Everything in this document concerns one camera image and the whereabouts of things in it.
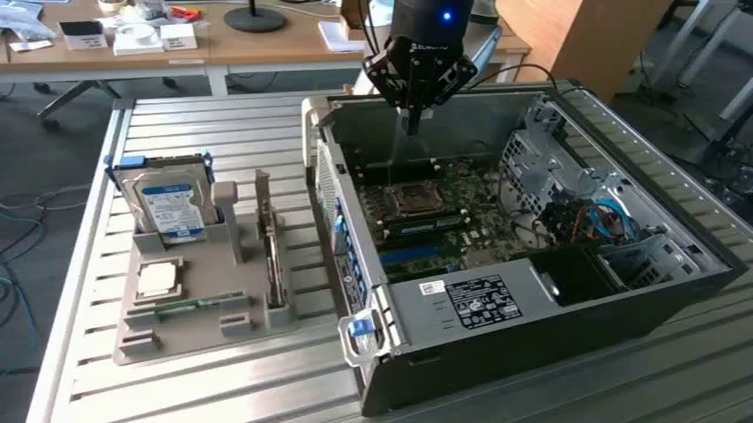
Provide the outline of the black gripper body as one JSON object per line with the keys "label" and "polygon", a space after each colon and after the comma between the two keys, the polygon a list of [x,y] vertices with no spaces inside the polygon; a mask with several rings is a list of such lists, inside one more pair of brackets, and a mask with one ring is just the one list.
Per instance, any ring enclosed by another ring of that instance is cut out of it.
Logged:
{"label": "black gripper body", "polygon": [[411,70],[426,56],[452,62],[463,51],[463,37],[471,16],[471,1],[397,1],[393,4],[389,43],[405,43]]}

